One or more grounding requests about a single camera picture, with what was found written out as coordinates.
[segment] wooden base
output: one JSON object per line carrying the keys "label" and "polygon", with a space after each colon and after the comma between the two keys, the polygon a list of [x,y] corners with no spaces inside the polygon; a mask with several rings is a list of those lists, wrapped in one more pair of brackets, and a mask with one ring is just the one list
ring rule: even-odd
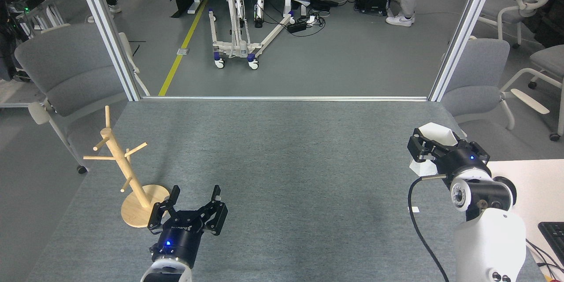
{"label": "wooden base", "polygon": [[162,202],[167,196],[169,196],[169,191],[161,185],[145,185],[143,186],[145,194],[147,194],[147,199],[151,201],[151,204],[147,208],[143,208],[135,193],[127,195],[123,204],[121,204],[121,218],[129,226],[134,226],[135,228],[143,228],[149,224],[149,217],[151,217],[151,211],[153,210],[153,205],[156,202]]}

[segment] power adapter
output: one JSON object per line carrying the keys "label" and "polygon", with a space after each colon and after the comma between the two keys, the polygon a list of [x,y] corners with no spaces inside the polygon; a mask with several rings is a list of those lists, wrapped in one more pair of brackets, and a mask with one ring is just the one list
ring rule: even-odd
{"label": "power adapter", "polygon": [[297,21],[294,24],[289,24],[286,28],[288,29],[288,32],[296,33],[300,31],[304,31],[304,29],[306,29],[307,26],[308,24],[305,21]]}

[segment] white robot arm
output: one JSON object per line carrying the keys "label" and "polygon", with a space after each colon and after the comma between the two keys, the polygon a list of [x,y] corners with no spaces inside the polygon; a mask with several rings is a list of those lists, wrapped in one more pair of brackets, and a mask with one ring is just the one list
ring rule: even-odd
{"label": "white robot arm", "polygon": [[455,208],[466,213],[454,233],[457,282],[515,282],[526,240],[523,220],[510,211],[516,202],[511,181],[492,179],[490,156],[477,143],[434,123],[415,129],[407,147],[412,169],[418,168],[421,179],[441,174]]}

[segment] gray tabletop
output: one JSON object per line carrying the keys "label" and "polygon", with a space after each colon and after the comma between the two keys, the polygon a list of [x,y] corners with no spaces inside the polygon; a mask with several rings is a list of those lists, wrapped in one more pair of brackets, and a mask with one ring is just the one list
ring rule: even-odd
{"label": "gray tabletop", "polygon": [[[215,184],[229,214],[204,234],[196,282],[437,282],[441,274],[409,220],[415,180],[406,145],[427,122],[456,128],[437,103],[141,101],[115,126],[142,184],[181,188],[177,209],[209,201]],[[127,226],[115,162],[84,180],[30,282],[138,281],[157,242]],[[419,227],[455,280],[453,230],[464,221],[440,180],[422,182]],[[544,281],[529,259],[521,281]]]}

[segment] gray chair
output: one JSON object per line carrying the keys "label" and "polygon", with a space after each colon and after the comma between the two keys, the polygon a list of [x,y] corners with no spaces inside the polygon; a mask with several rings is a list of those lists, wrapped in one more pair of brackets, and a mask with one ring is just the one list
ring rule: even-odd
{"label": "gray chair", "polygon": [[[562,90],[564,78],[564,45],[556,45],[546,49],[542,49],[534,53],[530,57],[531,62],[535,64],[540,70],[535,70],[529,67],[518,71],[503,87],[501,91],[506,91],[521,75],[529,73],[534,75],[528,87],[530,89],[536,88],[536,80],[542,79],[549,84],[552,84],[560,89],[560,113],[558,114],[558,128],[555,133],[549,135],[550,140],[558,141],[564,135],[564,91]],[[548,109],[539,107],[535,104],[526,103],[539,113],[546,114]]]}
{"label": "gray chair", "polygon": [[30,104],[38,124],[50,122],[86,172],[105,127],[104,105],[111,106],[112,124],[127,100],[95,24],[52,29],[16,48],[15,57],[47,97],[44,105]]}
{"label": "gray chair", "polygon": [[441,104],[454,117],[486,113],[503,107],[507,127],[487,119],[459,123],[468,140],[476,141],[494,161],[532,160],[540,158],[533,148],[514,136],[514,118],[497,87],[509,55],[509,44],[498,39],[468,40]]}
{"label": "gray chair", "polygon": [[482,8],[482,15],[478,18],[482,21],[497,27],[497,38],[503,39],[503,23],[517,25],[517,44],[521,45],[521,24],[526,17],[531,17],[536,10],[545,5],[548,0],[486,0]]}

